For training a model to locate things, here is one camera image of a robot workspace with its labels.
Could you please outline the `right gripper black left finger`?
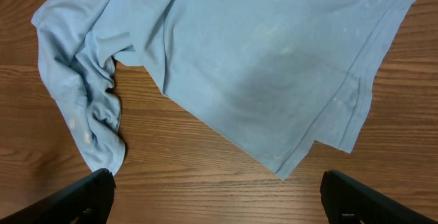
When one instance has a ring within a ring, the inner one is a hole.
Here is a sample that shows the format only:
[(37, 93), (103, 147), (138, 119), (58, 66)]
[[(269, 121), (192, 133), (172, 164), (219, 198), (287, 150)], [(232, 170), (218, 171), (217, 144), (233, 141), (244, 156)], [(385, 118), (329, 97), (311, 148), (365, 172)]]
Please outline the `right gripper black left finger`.
[(108, 169), (89, 176), (1, 219), (1, 224), (106, 224), (116, 184)]

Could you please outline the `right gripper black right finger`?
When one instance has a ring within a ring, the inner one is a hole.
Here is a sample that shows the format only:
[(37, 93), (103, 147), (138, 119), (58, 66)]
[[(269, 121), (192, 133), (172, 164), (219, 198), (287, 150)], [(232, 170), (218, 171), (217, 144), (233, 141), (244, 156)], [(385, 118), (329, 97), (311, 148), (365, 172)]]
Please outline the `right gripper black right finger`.
[(340, 171), (323, 174), (320, 194), (330, 224), (437, 224)]

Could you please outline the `light blue t-shirt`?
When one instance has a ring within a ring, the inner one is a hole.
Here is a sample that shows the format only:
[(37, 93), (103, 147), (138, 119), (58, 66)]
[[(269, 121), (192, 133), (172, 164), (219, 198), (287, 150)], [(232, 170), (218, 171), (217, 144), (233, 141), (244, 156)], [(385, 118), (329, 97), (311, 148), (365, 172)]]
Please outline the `light blue t-shirt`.
[(320, 141), (351, 152), (377, 70), (417, 0), (47, 0), (38, 68), (80, 154), (125, 159), (115, 64), (286, 179)]

